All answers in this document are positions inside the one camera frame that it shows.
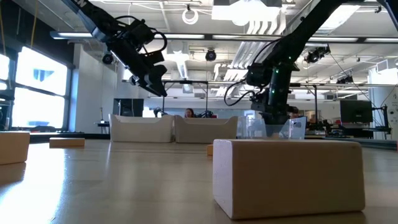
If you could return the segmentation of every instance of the person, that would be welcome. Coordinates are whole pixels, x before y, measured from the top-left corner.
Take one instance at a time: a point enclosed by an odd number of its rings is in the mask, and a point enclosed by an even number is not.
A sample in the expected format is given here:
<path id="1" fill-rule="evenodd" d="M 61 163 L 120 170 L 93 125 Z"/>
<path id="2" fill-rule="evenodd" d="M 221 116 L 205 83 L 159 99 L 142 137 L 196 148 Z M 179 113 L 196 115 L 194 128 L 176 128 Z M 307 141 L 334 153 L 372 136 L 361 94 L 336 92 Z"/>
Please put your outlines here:
<path id="1" fill-rule="evenodd" d="M 195 117 L 195 114 L 194 114 L 194 112 L 193 112 L 193 109 L 187 108 L 187 109 L 185 110 L 185 117 L 186 117 L 186 118 L 194 118 L 194 117 Z"/>

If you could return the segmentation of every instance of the table surface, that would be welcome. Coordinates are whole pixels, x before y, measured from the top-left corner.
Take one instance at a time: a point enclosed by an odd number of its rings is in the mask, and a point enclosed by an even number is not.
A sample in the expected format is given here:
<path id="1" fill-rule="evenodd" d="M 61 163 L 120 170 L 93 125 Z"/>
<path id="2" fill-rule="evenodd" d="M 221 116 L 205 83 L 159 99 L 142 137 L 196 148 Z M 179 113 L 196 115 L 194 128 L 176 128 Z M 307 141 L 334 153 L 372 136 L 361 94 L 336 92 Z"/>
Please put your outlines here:
<path id="1" fill-rule="evenodd" d="M 364 149 L 363 212 L 243 224 L 397 223 L 398 154 Z M 31 144 L 0 166 L 0 223 L 234 223 L 214 202 L 205 145 L 87 140 L 84 149 Z"/>

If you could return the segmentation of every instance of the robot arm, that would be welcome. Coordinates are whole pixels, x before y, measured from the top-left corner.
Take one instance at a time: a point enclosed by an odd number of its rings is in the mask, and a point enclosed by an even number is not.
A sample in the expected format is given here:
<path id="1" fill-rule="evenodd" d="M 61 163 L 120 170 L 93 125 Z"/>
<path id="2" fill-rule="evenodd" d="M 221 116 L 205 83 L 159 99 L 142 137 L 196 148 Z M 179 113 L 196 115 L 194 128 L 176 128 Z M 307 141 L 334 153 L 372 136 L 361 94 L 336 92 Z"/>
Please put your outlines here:
<path id="1" fill-rule="evenodd" d="M 145 25 L 144 20 L 132 16 L 114 18 L 103 9 L 94 6 L 89 0 L 62 0 L 76 13 L 94 38 L 105 43 L 108 50 L 132 73 L 131 81 L 157 96 L 167 96 L 162 76 L 167 69 L 163 65 L 154 65 L 164 61 L 162 50 L 167 46 L 165 35 Z M 118 19 L 131 17 L 134 21 L 125 24 Z M 159 34 L 164 46 L 155 52 L 139 54 Z"/>
<path id="2" fill-rule="evenodd" d="M 378 0 L 385 6 L 398 29 L 398 2 L 396 0 Z M 289 119 L 288 112 L 295 108 L 287 104 L 290 93 L 290 78 L 293 71 L 299 71 L 295 61 L 300 57 L 305 44 L 326 22 L 330 15 L 349 0 L 321 0 L 303 22 L 289 35 L 281 38 L 272 52 L 261 63 L 254 62 L 248 68 L 248 85 L 265 89 L 251 97 L 252 110 L 260 111 L 264 118 L 267 135 L 278 133 Z"/>

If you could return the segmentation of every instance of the wooden cube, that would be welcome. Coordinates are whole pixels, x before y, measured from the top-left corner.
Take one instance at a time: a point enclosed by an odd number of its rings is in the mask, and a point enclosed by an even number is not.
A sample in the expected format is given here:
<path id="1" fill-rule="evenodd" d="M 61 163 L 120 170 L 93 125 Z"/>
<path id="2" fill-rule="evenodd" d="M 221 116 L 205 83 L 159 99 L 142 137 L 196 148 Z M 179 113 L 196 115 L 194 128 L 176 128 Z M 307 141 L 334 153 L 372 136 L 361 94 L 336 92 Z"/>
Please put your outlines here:
<path id="1" fill-rule="evenodd" d="M 361 146 L 324 140 L 215 140 L 214 199 L 232 219 L 365 207 Z"/>
<path id="2" fill-rule="evenodd" d="M 25 162 L 30 143 L 28 132 L 0 133 L 0 165 Z"/>
<path id="3" fill-rule="evenodd" d="M 207 156 L 212 156 L 213 155 L 213 145 L 208 145 L 207 146 Z"/>
<path id="4" fill-rule="evenodd" d="M 50 148 L 53 147 L 84 147 L 84 138 L 50 138 Z"/>

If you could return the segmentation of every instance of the white wall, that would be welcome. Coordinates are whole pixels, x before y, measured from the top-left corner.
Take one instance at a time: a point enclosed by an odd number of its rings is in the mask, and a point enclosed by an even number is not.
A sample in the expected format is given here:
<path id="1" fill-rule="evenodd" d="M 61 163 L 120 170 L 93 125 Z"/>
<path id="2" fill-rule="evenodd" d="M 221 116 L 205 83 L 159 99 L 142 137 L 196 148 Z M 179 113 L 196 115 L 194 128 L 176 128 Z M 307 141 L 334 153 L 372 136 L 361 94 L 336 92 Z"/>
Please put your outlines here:
<path id="1" fill-rule="evenodd" d="M 369 70 L 369 81 L 371 84 L 393 84 L 398 82 L 398 73 L 396 69 L 383 70 L 377 72 L 376 69 Z M 370 88 L 370 97 L 373 106 L 380 107 L 387 105 L 387 118 L 392 128 L 391 139 L 398 140 L 398 88 L 375 87 Z M 382 111 L 373 111 L 373 118 L 378 122 L 374 126 L 384 124 Z M 384 133 L 374 133 L 375 139 L 384 139 Z"/>
<path id="2" fill-rule="evenodd" d="M 100 128 L 94 123 L 101 120 L 101 107 L 105 121 L 113 111 L 116 72 L 88 55 L 80 45 L 75 46 L 74 64 L 70 131 L 100 133 Z"/>

